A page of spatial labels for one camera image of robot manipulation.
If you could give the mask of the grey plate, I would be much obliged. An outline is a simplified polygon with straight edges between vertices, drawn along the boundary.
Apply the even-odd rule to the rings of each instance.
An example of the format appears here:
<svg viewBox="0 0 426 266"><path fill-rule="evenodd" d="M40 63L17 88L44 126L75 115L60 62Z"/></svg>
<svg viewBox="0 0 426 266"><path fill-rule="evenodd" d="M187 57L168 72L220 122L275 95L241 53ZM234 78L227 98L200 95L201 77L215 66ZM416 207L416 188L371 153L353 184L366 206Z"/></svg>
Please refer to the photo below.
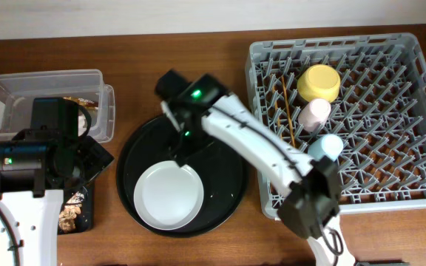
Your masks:
<svg viewBox="0 0 426 266"><path fill-rule="evenodd" d="M150 166L136 182L133 202L148 226L173 231L189 224L200 212L203 182L190 166L166 160Z"/></svg>

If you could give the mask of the gold snack wrapper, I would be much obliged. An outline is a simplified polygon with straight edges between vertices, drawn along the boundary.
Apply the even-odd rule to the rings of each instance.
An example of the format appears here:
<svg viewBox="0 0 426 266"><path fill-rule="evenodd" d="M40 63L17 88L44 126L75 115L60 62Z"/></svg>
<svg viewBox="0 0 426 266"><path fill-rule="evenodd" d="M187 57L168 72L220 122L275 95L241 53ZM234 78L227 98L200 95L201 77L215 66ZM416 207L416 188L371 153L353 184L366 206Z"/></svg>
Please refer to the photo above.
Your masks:
<svg viewBox="0 0 426 266"><path fill-rule="evenodd" d="M85 98L64 97L65 100L71 100L87 110L98 110L98 102Z"/></svg>

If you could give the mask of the food scraps and rice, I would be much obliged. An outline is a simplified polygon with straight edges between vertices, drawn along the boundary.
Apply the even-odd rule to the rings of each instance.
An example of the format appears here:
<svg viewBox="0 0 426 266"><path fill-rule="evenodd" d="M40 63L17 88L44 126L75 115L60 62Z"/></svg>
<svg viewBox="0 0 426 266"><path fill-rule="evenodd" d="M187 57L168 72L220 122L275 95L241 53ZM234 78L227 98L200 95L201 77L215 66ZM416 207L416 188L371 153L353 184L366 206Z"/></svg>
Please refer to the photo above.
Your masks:
<svg viewBox="0 0 426 266"><path fill-rule="evenodd" d="M72 233L76 229L75 219L81 215L84 195L77 192L63 205L58 216L58 227L62 233Z"/></svg>

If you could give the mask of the pink cup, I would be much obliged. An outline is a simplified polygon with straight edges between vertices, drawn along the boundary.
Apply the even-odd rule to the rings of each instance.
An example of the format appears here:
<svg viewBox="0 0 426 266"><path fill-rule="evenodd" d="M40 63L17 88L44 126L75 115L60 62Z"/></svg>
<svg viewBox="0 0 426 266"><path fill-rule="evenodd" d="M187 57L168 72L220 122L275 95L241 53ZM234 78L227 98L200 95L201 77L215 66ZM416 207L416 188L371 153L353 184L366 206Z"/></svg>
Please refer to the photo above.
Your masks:
<svg viewBox="0 0 426 266"><path fill-rule="evenodd" d="M304 130L313 132L320 125L324 125L331 113L331 104L323 98L311 100L299 113L297 118Z"/></svg>

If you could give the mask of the yellow bowl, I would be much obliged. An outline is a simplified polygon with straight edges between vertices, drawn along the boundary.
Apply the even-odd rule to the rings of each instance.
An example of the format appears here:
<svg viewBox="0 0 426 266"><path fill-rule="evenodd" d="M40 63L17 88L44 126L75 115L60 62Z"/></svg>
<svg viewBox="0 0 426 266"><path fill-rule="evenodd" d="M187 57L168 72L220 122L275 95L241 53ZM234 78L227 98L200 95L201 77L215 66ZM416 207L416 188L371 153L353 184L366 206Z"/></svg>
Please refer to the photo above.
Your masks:
<svg viewBox="0 0 426 266"><path fill-rule="evenodd" d="M341 77L331 66L316 64L307 68L297 82L297 91L308 102L322 98L333 102L338 98Z"/></svg>

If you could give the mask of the blue cup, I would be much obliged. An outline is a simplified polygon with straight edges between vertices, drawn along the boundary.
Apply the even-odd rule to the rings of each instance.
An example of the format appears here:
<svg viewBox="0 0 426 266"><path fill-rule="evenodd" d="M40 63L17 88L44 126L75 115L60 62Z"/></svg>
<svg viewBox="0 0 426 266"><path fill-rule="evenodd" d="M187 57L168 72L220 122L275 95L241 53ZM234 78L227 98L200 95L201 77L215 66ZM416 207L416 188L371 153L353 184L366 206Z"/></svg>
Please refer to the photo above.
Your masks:
<svg viewBox="0 0 426 266"><path fill-rule="evenodd" d="M335 134L326 134L313 142L308 147L307 153L316 161L320 161L324 156L336 161L343 149L344 143L340 137Z"/></svg>

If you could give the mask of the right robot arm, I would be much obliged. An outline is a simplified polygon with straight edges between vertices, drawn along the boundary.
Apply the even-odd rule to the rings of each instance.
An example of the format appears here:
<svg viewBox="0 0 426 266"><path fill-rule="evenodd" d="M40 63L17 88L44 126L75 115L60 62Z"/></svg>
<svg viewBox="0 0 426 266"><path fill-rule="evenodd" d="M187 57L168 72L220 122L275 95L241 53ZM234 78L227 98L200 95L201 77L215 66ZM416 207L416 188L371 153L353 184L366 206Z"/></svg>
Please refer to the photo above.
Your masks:
<svg viewBox="0 0 426 266"><path fill-rule="evenodd" d="M340 228L342 187L333 160L316 160L281 140L213 75L188 81L171 69L158 79L155 93L178 132L225 143L269 178L284 199L278 217L307 241L317 265L357 264Z"/></svg>

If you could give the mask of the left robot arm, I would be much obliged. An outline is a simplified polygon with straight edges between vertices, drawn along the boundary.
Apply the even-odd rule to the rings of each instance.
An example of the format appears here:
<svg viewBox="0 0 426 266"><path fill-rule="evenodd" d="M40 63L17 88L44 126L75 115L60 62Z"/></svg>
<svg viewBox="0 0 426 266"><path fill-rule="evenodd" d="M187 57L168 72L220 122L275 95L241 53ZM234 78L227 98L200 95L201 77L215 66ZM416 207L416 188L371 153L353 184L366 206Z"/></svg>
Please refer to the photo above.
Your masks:
<svg viewBox="0 0 426 266"><path fill-rule="evenodd" d="M59 214L114 160L73 100L36 98L30 126L0 142L0 265L56 265Z"/></svg>

